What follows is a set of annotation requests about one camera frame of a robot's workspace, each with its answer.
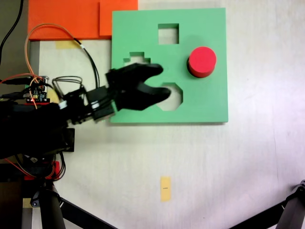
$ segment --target orange wire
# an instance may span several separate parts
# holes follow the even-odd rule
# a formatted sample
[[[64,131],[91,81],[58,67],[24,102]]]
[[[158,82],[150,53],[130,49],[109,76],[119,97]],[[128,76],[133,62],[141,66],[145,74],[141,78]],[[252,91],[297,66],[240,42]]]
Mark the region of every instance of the orange wire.
[[[53,176],[54,172],[55,172],[55,168],[54,168],[54,165],[53,165],[53,166],[52,166],[52,172],[51,172],[51,174],[50,174],[50,175],[48,175],[48,176],[47,176],[47,177],[45,177],[45,178],[46,178],[46,179],[51,178],[51,177]]]
[[[31,34],[39,27],[42,27],[42,26],[54,26],[54,27],[57,27],[57,28],[60,28],[64,31],[66,31],[73,39],[75,38],[72,33],[70,33],[66,28],[64,28],[63,26],[61,25],[58,25],[58,24],[55,24],[55,23],[42,23],[42,24],[39,24],[37,26],[35,26],[28,34],[26,40],[25,40],[25,44],[24,44],[24,54],[25,54],[25,61],[27,63],[27,66],[28,66],[28,69],[30,71],[30,73],[34,74],[34,71],[31,67],[31,64],[30,64],[30,61],[29,61],[29,57],[28,57],[28,43],[29,43],[29,38],[31,36]]]
[[[9,79],[11,79],[11,78],[15,78],[15,77],[23,76],[23,75],[30,75],[30,76],[33,76],[33,77],[41,78],[41,79],[42,79],[42,77],[37,76],[37,75],[32,74],[32,73],[22,73],[22,74],[12,75],[12,76],[10,76],[10,77],[8,77],[8,78],[2,80],[0,83],[3,83],[4,81],[7,81],[7,80],[9,80]]]
[[[30,87],[32,86],[32,83],[34,82],[36,78],[33,78],[32,81],[30,82]],[[31,100],[33,101],[34,105],[35,105],[35,108],[37,109],[37,105],[35,103],[35,99],[33,98],[33,95],[32,95],[32,92],[30,91],[30,97],[31,97]]]
[[[17,169],[19,169],[22,173],[24,173],[27,176],[31,176],[33,177],[31,174],[24,172],[21,168],[19,168],[17,165],[15,165],[14,163],[12,163],[10,160],[8,160],[7,158],[5,158],[4,160],[6,160],[7,162],[10,162],[13,166],[15,166]]]

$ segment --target yellow sticky note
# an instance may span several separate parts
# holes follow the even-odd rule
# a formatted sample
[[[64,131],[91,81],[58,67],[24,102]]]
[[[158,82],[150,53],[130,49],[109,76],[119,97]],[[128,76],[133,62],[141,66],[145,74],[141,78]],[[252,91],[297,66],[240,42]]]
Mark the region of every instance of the yellow sticky note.
[[[161,202],[166,202],[171,199],[171,178],[170,177],[161,177],[160,179],[161,186]]]
[[[47,97],[50,99],[51,103],[59,104],[58,96],[55,93],[55,91],[52,90],[51,88],[48,88],[48,96]]]
[[[72,41],[55,41],[56,49],[80,49],[80,45],[72,40]]]

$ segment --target white table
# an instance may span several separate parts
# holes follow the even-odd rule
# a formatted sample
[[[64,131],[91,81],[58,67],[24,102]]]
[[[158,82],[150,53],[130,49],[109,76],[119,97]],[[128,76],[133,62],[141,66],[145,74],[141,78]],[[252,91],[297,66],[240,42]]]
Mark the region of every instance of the white table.
[[[207,7],[227,12],[229,122],[78,125],[56,182],[62,197],[120,229],[227,229],[305,178],[305,1],[139,0],[140,10]],[[84,45],[106,73],[111,42]],[[39,59],[40,75],[78,75],[94,88],[80,50],[41,42]],[[161,176],[172,179],[168,202]]]

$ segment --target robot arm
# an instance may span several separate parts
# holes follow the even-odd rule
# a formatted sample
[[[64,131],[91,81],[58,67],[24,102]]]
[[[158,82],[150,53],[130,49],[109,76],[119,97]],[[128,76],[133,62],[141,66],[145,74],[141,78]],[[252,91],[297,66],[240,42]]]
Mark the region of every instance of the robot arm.
[[[98,122],[114,115],[113,105],[117,111],[144,110],[167,99],[169,89],[144,83],[162,71],[158,64],[138,63],[112,69],[106,74],[108,88],[103,86],[87,92],[82,86],[64,95],[60,104],[43,105],[37,110],[15,102],[0,102],[0,139],[7,146],[0,152],[0,158],[20,153],[42,157],[73,151],[74,130],[67,128],[68,122],[81,124],[89,119]]]

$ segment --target square hole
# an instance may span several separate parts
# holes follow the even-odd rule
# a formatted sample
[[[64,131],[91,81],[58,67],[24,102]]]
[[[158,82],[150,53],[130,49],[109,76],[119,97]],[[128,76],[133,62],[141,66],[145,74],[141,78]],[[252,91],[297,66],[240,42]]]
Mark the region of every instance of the square hole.
[[[158,24],[159,44],[179,44],[179,24]]]

